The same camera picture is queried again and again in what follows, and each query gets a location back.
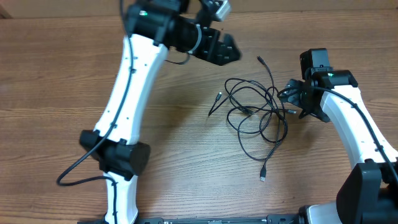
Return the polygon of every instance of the tangled cable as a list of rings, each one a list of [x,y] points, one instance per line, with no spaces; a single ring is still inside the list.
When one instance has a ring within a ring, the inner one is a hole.
[[[274,98],[274,94],[275,92],[277,94],[279,94],[278,89],[275,87],[274,84],[274,79],[272,77],[272,73],[271,70],[269,69],[269,67],[267,66],[267,64],[265,63],[265,61],[260,57],[257,56],[257,59],[263,64],[263,66],[265,66],[265,68],[268,71],[268,74],[271,78],[271,82],[272,82],[272,86],[270,86],[269,88],[266,88],[264,85],[262,85],[261,83],[255,81],[255,80],[245,80],[245,79],[241,79],[241,78],[229,78],[225,81],[224,83],[224,87],[225,87],[225,91],[227,92],[228,96],[215,108],[217,102],[220,100],[221,98],[221,92],[217,95],[216,100],[213,104],[213,106],[211,107],[208,116],[210,116],[211,114],[213,114],[223,103],[225,103],[228,99],[231,102],[231,104],[233,105],[233,108],[230,109],[230,111],[228,112],[227,116],[226,116],[226,120],[229,123],[229,125],[231,125],[231,127],[233,129],[235,129],[238,133],[238,140],[239,143],[241,145],[241,148],[243,150],[243,152],[251,159],[255,160],[255,161],[264,161],[264,164],[262,166],[262,169],[260,171],[260,180],[261,181],[265,181],[266,178],[266,164],[267,161],[272,157],[272,155],[274,154],[275,150],[278,148],[278,146],[280,146],[282,144],[282,141],[286,138],[287,135],[287,122],[285,119],[285,114],[286,113],[295,113],[295,111],[292,110],[286,110],[284,107],[284,104],[282,101],[280,101],[281,107],[282,109],[280,109],[278,107],[278,104]],[[228,89],[227,84],[228,82],[231,81],[238,81],[237,84],[235,84],[232,89]],[[239,87],[242,84],[251,84],[255,87],[257,87],[258,89],[261,90],[261,92],[259,90],[257,90],[256,88],[250,86],[250,85],[245,85],[242,87]],[[250,89],[252,91],[254,91],[255,93],[257,93],[259,96],[261,96],[262,99],[265,100],[265,103],[262,107],[257,107],[257,106],[250,106],[250,105],[242,105],[235,97],[234,95],[237,94],[239,91],[243,90],[243,89]],[[243,112],[244,114],[246,114],[246,117],[239,123],[239,126],[236,127],[232,124],[232,122],[229,119],[229,116],[231,115],[232,112],[236,111],[236,110],[240,110],[241,112]],[[265,114],[262,115],[261,119],[260,119],[260,123],[259,123],[259,127],[257,131],[242,131],[241,130],[241,126],[242,124],[251,116],[255,115],[256,113],[260,112],[260,111],[264,111]],[[277,128],[277,132],[275,135],[275,141],[270,140],[269,138],[265,137],[264,135],[264,130],[266,130],[266,128],[268,127],[272,115],[275,114],[278,118],[278,128]],[[283,123],[284,126],[284,131],[283,131],[283,135],[281,138],[279,138],[279,134],[280,134],[280,123]],[[241,140],[241,134],[260,134],[261,137],[270,143],[275,144],[274,147],[269,151],[268,155],[265,158],[256,158],[252,155],[250,155],[244,148],[242,140]]]

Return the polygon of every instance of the black cable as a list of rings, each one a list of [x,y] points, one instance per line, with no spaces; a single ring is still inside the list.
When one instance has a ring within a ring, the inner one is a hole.
[[[185,65],[186,63],[189,62],[190,59],[191,59],[191,55],[189,53],[187,53],[187,58],[182,62],[172,62],[170,60],[166,60],[166,62],[170,62],[170,63],[176,64],[176,65]]]
[[[333,91],[333,90],[329,90],[329,89],[327,89],[327,88],[322,88],[322,87],[315,87],[315,86],[294,86],[294,87],[286,88],[286,89],[282,90],[281,92],[279,92],[279,93],[277,94],[277,97],[278,97],[280,100],[282,100],[282,99],[284,99],[284,98],[290,97],[292,94],[296,94],[296,93],[297,93],[297,91],[294,91],[293,93],[283,94],[283,93],[285,93],[285,92],[288,92],[288,91],[290,91],[290,90],[299,90],[299,91],[303,91],[303,90],[305,90],[305,89],[308,89],[308,90],[313,89],[313,90],[326,91],[326,92],[328,92],[328,93],[334,94],[334,95],[340,97],[341,99],[345,100],[345,101],[346,101],[347,103],[349,103],[353,108],[355,108],[355,110],[358,112],[358,114],[361,116],[362,120],[364,121],[366,127],[368,128],[369,133],[370,133],[370,135],[372,136],[373,141],[374,141],[374,143],[375,143],[375,145],[376,145],[376,147],[377,147],[377,150],[380,152],[381,156],[383,157],[383,159],[384,159],[385,162],[387,163],[387,166],[388,166],[388,168],[389,168],[389,170],[390,170],[390,172],[391,172],[391,174],[392,174],[392,176],[393,176],[394,183],[395,183],[396,187],[398,187],[398,175],[397,175],[397,172],[396,172],[396,170],[394,169],[394,167],[392,166],[391,161],[390,161],[389,158],[387,157],[386,152],[384,152],[384,148],[383,148],[383,146],[380,144],[379,140],[377,139],[376,134],[374,133],[371,124],[369,123],[369,121],[368,121],[368,119],[366,118],[365,114],[361,111],[361,109],[358,107],[358,105],[357,105],[356,103],[352,102],[349,98],[347,98],[347,97],[343,96],[342,94],[337,93],[337,92],[335,92],[335,91]]]
[[[84,154],[80,159],[78,159],[76,162],[74,162],[69,168],[67,168],[65,171],[63,171],[62,174],[57,178],[57,184],[59,186],[62,186],[62,187],[74,186],[74,185],[83,184],[83,183],[87,183],[87,182],[94,181],[94,180],[110,180],[112,182],[113,191],[114,191],[114,195],[113,195],[113,217],[114,217],[114,223],[115,224],[118,223],[117,211],[116,211],[116,198],[117,198],[117,195],[116,195],[117,194],[116,184],[117,184],[117,182],[113,178],[106,177],[106,176],[98,176],[98,177],[90,177],[90,178],[87,178],[87,179],[78,180],[78,181],[69,182],[69,183],[63,183],[63,182],[61,182],[61,180],[70,171],[72,171],[77,165],[79,165],[81,162],[83,162],[87,157],[89,157],[92,153],[94,153],[96,150],[98,150],[99,147],[102,146],[102,144],[105,142],[105,140],[111,134],[112,130],[115,128],[116,121],[119,118],[120,112],[121,112],[121,110],[123,108],[123,104],[124,104],[124,102],[126,100],[127,93],[128,93],[128,90],[129,90],[130,84],[131,84],[132,74],[135,72],[135,70],[133,69],[134,57],[133,57],[133,51],[132,51],[132,44],[131,44],[131,40],[129,38],[129,32],[127,31],[126,23],[124,21],[123,6],[124,6],[123,0],[119,0],[120,17],[121,17],[121,20],[123,22],[124,31],[125,31],[125,33],[127,35],[127,39],[128,39],[128,43],[129,43],[131,66],[129,68],[129,78],[127,80],[126,89],[125,89],[125,91],[123,93],[123,97],[122,97],[122,100],[120,102],[119,108],[118,108],[118,110],[117,110],[117,112],[116,112],[116,114],[114,116],[114,119],[113,119],[108,131],[103,136],[103,138],[99,141],[99,143],[97,143],[97,145],[95,145],[90,151],[88,151],[86,154]]]
[[[274,79],[273,79],[273,77],[272,77],[271,70],[269,69],[269,67],[266,65],[266,63],[263,61],[263,59],[262,59],[260,56],[258,56],[257,58],[258,58],[259,61],[267,68],[268,74],[269,74],[269,76],[270,76],[270,78],[271,78],[271,81],[272,81],[272,86],[269,87],[269,88],[266,88],[264,85],[262,85],[261,83],[255,81],[255,80],[245,80],[245,79],[241,79],[241,78],[229,78],[229,79],[227,79],[227,80],[225,81],[225,83],[224,83],[224,87],[225,87],[226,92],[228,93],[228,96],[227,96],[216,108],[214,108],[215,105],[216,105],[216,103],[218,102],[218,100],[221,98],[221,93],[219,93],[218,96],[216,97],[216,101],[215,101],[214,105],[211,107],[211,109],[210,109],[208,115],[210,116],[211,114],[213,114],[223,103],[226,102],[226,100],[228,100],[228,99],[230,100],[231,104],[233,105],[233,108],[230,109],[230,111],[228,112],[228,114],[227,114],[227,116],[226,116],[226,120],[227,120],[227,122],[229,123],[229,125],[230,125],[233,129],[235,129],[235,130],[237,131],[237,133],[238,133],[238,141],[239,141],[239,144],[240,144],[240,146],[241,146],[243,152],[244,152],[249,158],[251,158],[251,159],[253,159],[253,160],[255,160],[255,161],[261,161],[261,162],[264,161],[264,165],[263,165],[263,167],[262,167],[262,169],[261,169],[261,172],[260,172],[260,178],[261,178],[262,181],[264,181],[264,179],[265,179],[265,177],[266,177],[266,163],[267,163],[267,161],[272,157],[273,153],[274,153],[275,150],[278,148],[278,146],[280,146],[280,144],[282,144],[282,141],[286,138],[286,135],[287,135],[288,128],[287,128],[287,122],[286,122],[286,119],[285,119],[285,113],[286,113],[286,112],[288,112],[288,113],[295,113],[295,111],[286,110],[282,101],[280,101],[280,104],[281,104],[281,106],[282,106],[282,109],[280,109],[280,108],[278,107],[277,102],[276,102],[276,100],[275,100],[275,98],[274,98],[274,93],[275,93],[275,91],[278,93],[278,89],[275,87]],[[232,87],[232,89],[229,90],[227,86],[228,86],[228,82],[231,82],[231,81],[238,81],[238,82],[237,82],[237,84],[235,84],[235,85]],[[239,87],[240,85],[242,85],[242,84],[247,84],[247,83],[250,84],[250,85],[253,85],[253,86],[257,87],[258,89],[261,90],[261,92],[258,91],[256,88],[251,87],[251,86],[248,86],[248,85]],[[254,91],[254,92],[257,93],[259,96],[261,96],[261,98],[263,98],[263,99],[266,101],[266,103],[265,103],[262,107],[249,106],[249,105],[245,105],[245,106],[244,106],[244,105],[242,105],[236,98],[234,98],[234,95],[237,94],[239,91],[241,91],[241,90],[243,90],[243,89],[249,89],[249,90]],[[232,124],[232,122],[229,120],[229,116],[230,116],[231,113],[232,113],[233,111],[235,111],[235,110],[240,110],[241,112],[243,112],[244,114],[247,115],[247,116],[239,123],[239,126],[238,126],[238,127],[235,127],[235,126]],[[241,130],[242,124],[243,124],[248,118],[250,118],[252,115],[254,115],[254,114],[256,114],[256,113],[258,113],[258,112],[260,112],[260,111],[264,111],[264,112],[266,112],[266,113],[261,117],[261,120],[260,120],[260,123],[259,123],[259,129],[258,129],[257,131],[251,131],[251,132],[249,132],[249,131],[242,131],[242,130]],[[265,137],[265,135],[264,135],[264,133],[263,133],[264,130],[268,127],[268,125],[269,125],[269,123],[270,123],[270,121],[271,121],[272,114],[275,114],[275,115],[277,116],[277,118],[278,118],[278,128],[277,128],[277,134],[276,134],[276,139],[275,139],[275,141],[271,141],[270,139],[268,139],[267,137]],[[284,132],[283,132],[282,137],[279,139],[280,122],[283,123]],[[242,140],[241,140],[241,134],[260,134],[264,140],[266,140],[267,142],[274,143],[275,145],[274,145],[274,147],[269,151],[267,157],[265,157],[265,158],[256,158],[256,157],[250,155],[250,154],[245,150],[245,148],[244,148],[244,146],[243,146],[243,143],[242,143]]]

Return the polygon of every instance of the cable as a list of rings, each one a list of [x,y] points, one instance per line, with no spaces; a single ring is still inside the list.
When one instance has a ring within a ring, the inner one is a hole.
[[[392,176],[393,176],[394,183],[395,183],[396,187],[398,187],[398,175],[397,175],[397,172],[395,171],[394,167],[392,166],[391,161],[390,161],[389,158],[387,157],[386,152],[384,152],[383,146],[380,145],[380,142],[379,142],[379,140],[377,139],[376,134],[374,133],[371,124],[369,123],[369,121],[368,121],[368,119],[366,118],[365,114],[361,111],[361,109],[358,107],[358,105],[357,105],[356,103],[352,102],[349,98],[347,98],[347,97],[343,96],[342,94],[337,93],[337,92],[335,92],[335,91],[333,91],[333,90],[329,90],[329,89],[327,89],[327,88],[322,88],[322,87],[315,87],[315,86],[294,86],[294,87],[289,87],[289,88],[286,88],[286,89],[282,90],[281,92],[279,92],[279,93],[277,94],[277,97],[278,97],[280,100],[282,100],[282,99],[284,99],[284,98],[288,98],[288,97],[292,96],[293,94],[296,94],[296,93],[297,93],[297,91],[294,91],[293,93],[283,94],[283,93],[285,93],[285,92],[287,92],[287,91],[290,91],[290,90],[300,90],[300,91],[303,91],[303,90],[305,90],[305,89],[313,89],[313,90],[326,91],[326,92],[328,92],[328,93],[334,94],[334,95],[340,97],[341,99],[345,100],[345,101],[346,101],[347,103],[349,103],[353,108],[355,108],[355,110],[358,112],[358,114],[361,116],[362,120],[364,121],[366,127],[368,128],[369,133],[370,133],[370,135],[372,136],[373,141],[374,141],[374,143],[375,143],[375,145],[376,145],[376,147],[377,147],[377,150],[380,152],[381,156],[383,157],[383,159],[384,159],[385,162],[387,163],[387,166],[388,166],[388,168],[389,168],[389,170],[390,170],[390,172],[391,172],[391,174],[392,174]]]
[[[191,55],[189,53],[187,53],[187,58],[183,62],[172,62],[169,60],[166,60],[166,62],[170,62],[170,63],[176,64],[176,65],[185,65],[186,63],[189,62],[190,59],[191,59]]]
[[[266,163],[267,163],[267,161],[272,157],[272,155],[274,154],[275,150],[282,144],[282,141],[286,138],[286,135],[287,135],[288,128],[287,128],[287,122],[286,122],[286,119],[285,119],[285,113],[295,113],[295,111],[285,109],[284,104],[283,104],[282,101],[280,101],[280,104],[281,104],[281,106],[282,106],[282,109],[280,109],[280,108],[278,107],[277,102],[276,102],[276,100],[275,100],[275,98],[274,98],[274,93],[275,93],[275,92],[278,93],[278,89],[275,87],[274,79],[273,79],[273,77],[272,77],[271,70],[269,69],[269,67],[266,65],[266,63],[264,62],[264,60],[263,60],[260,56],[257,56],[257,59],[267,68],[268,74],[269,74],[269,76],[270,76],[270,78],[271,78],[271,81],[272,81],[272,86],[269,87],[269,88],[266,88],[264,85],[262,85],[261,83],[255,81],[255,80],[245,80],[245,79],[241,79],[241,78],[229,78],[229,79],[227,79],[227,80],[225,81],[225,83],[224,83],[224,87],[225,87],[225,90],[226,90],[228,96],[215,108],[216,103],[217,103],[217,102],[220,100],[220,98],[221,98],[221,92],[220,92],[220,93],[217,95],[216,101],[214,102],[213,106],[211,107],[211,109],[210,109],[210,111],[209,111],[209,113],[208,113],[208,116],[212,115],[223,103],[226,102],[226,100],[228,100],[228,99],[230,100],[231,104],[233,105],[233,108],[230,109],[230,111],[228,112],[228,114],[227,114],[227,116],[226,116],[226,120],[227,120],[227,122],[229,123],[229,125],[230,125],[233,129],[235,129],[235,130],[237,131],[237,133],[238,133],[238,141],[239,141],[239,144],[240,144],[240,146],[241,146],[243,152],[245,153],[245,155],[247,155],[249,158],[251,158],[251,159],[253,159],[253,160],[255,160],[255,161],[261,161],[261,162],[264,161],[264,164],[263,164],[262,169],[261,169],[261,171],[260,171],[260,180],[261,180],[261,181],[265,181],[265,177],[266,177]],[[229,90],[228,87],[227,87],[227,85],[228,85],[228,82],[230,82],[230,81],[238,81],[238,82],[237,82],[237,84],[235,84],[235,85],[232,87],[232,89]],[[253,86],[257,87],[258,89],[261,90],[261,92],[260,92],[259,90],[257,90],[257,88],[254,88],[254,87],[249,86],[249,85],[242,86],[242,87],[239,87],[239,88],[238,88],[238,86],[240,86],[241,84],[244,84],[244,83],[248,83],[248,84],[250,84],[250,85],[253,85]],[[263,99],[266,101],[266,103],[265,103],[262,107],[250,106],[250,105],[246,105],[246,106],[242,105],[236,98],[234,98],[234,95],[237,94],[239,91],[241,91],[241,90],[243,90],[243,89],[249,89],[249,90],[254,91],[254,92],[257,93],[261,98],[263,98]],[[247,115],[247,116],[239,123],[239,126],[238,126],[238,127],[234,126],[234,125],[232,124],[232,122],[230,121],[230,119],[229,119],[229,116],[230,116],[231,113],[232,113],[233,111],[235,111],[235,110],[240,110],[241,112],[243,112],[244,114]],[[254,115],[254,114],[256,114],[256,113],[258,113],[258,112],[260,112],[260,111],[264,111],[264,112],[266,112],[266,113],[261,117],[258,130],[257,130],[257,131],[251,131],[251,132],[249,132],[249,131],[242,131],[242,130],[241,130],[242,124],[243,124],[248,118],[250,118],[252,115]],[[277,118],[278,118],[278,128],[277,128],[277,133],[276,133],[275,141],[272,141],[272,140],[268,139],[267,137],[265,137],[265,135],[264,135],[264,133],[263,133],[264,130],[268,127],[268,125],[269,125],[269,123],[270,123],[270,121],[271,121],[272,114],[275,114],[275,115],[277,116]],[[283,126],[284,126],[284,132],[283,132],[282,137],[279,138],[280,123],[281,123],[281,122],[283,123]],[[270,143],[274,143],[275,145],[274,145],[274,147],[269,151],[268,155],[267,155],[265,158],[256,158],[256,157],[250,155],[250,154],[245,150],[245,148],[244,148],[244,146],[243,146],[243,143],[242,143],[242,140],[241,140],[241,134],[260,134],[264,140],[266,140],[267,142],[270,142]]]
[[[114,116],[114,119],[108,129],[108,131],[106,132],[106,134],[103,136],[103,138],[99,141],[99,143],[97,143],[97,145],[95,145],[90,151],[88,151],[85,155],[83,155],[80,159],[78,159],[76,162],[74,162],[69,168],[67,168],[65,171],[62,172],[62,174],[57,178],[57,184],[59,186],[62,187],[68,187],[68,186],[74,186],[74,185],[78,185],[78,184],[83,184],[83,183],[87,183],[90,181],[94,181],[94,180],[110,180],[112,182],[112,186],[113,186],[113,190],[114,190],[114,197],[113,197],[113,217],[114,217],[114,223],[118,224],[118,218],[117,218],[117,211],[116,211],[116,198],[117,198],[117,187],[116,184],[117,182],[111,178],[111,177],[105,177],[105,176],[98,176],[98,177],[90,177],[87,179],[83,179],[83,180],[78,180],[76,182],[69,182],[69,183],[63,183],[61,182],[61,180],[70,172],[72,171],[77,165],[79,165],[81,162],[83,162],[88,156],[90,156],[92,153],[94,153],[99,147],[102,146],[102,144],[105,142],[105,140],[108,138],[108,136],[111,134],[112,130],[115,128],[116,126],[116,121],[119,118],[120,112],[123,108],[123,104],[126,100],[127,94],[128,94],[128,90],[130,88],[130,84],[131,84],[131,79],[132,79],[132,74],[135,72],[135,70],[133,69],[133,65],[134,65],[134,57],[133,57],[133,51],[132,51],[132,44],[131,44],[131,40],[129,38],[129,32],[127,31],[127,27],[126,27],[126,23],[124,21],[124,13],[123,13],[123,0],[119,0],[119,11],[120,11],[120,17],[123,23],[123,27],[124,27],[124,31],[127,35],[127,39],[128,39],[128,43],[129,43],[129,50],[130,50],[130,56],[131,56],[131,66],[129,68],[129,78],[127,80],[127,84],[126,84],[126,89],[123,93],[123,97],[122,100],[120,102],[119,108]]]

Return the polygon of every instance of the wooden table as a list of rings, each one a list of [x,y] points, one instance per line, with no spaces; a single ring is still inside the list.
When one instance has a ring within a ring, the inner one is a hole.
[[[142,124],[152,154],[139,178],[141,215],[258,217],[334,200],[350,166],[331,123],[289,116],[287,138],[260,182],[262,163],[244,155],[226,123],[231,105],[207,112],[227,78],[271,85],[257,55],[281,89],[301,78],[300,53],[326,47],[335,68],[352,71],[375,122],[398,147],[397,12],[242,13],[214,23],[234,35],[242,60],[164,65]],[[118,17],[0,20],[0,223],[76,223],[106,212],[104,182],[65,188],[55,179],[84,153],[80,131],[93,129],[108,102],[122,37]],[[239,99],[261,102],[250,94]],[[243,142],[257,156],[271,148],[260,137]],[[100,174],[90,158],[67,180]]]

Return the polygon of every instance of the wooden surface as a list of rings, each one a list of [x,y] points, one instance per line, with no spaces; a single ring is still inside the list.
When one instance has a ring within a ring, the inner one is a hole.
[[[396,10],[232,14],[214,27],[234,35],[242,60],[224,67],[196,58],[164,65],[142,124],[141,141],[152,146],[139,178],[142,216],[258,217],[335,199],[350,168],[331,123],[289,116],[288,136],[260,182],[262,164],[244,155],[226,123],[231,105],[207,118],[227,78],[271,85],[257,55],[281,89],[300,79],[300,53],[328,48],[331,64],[352,71],[375,122],[398,147]],[[119,19],[5,19],[0,29],[0,223],[102,216],[104,182],[63,188],[55,179],[84,153],[80,131],[94,127],[108,102],[122,50]],[[240,99],[261,103],[250,94]],[[267,134],[274,131],[270,126]],[[259,137],[243,142],[257,156],[271,148]],[[99,174],[90,158],[68,180]]]
[[[126,4],[135,0],[124,0]],[[395,9],[398,0],[229,0],[233,12]],[[118,0],[0,0],[12,18],[118,16]],[[201,8],[192,0],[188,11]]]

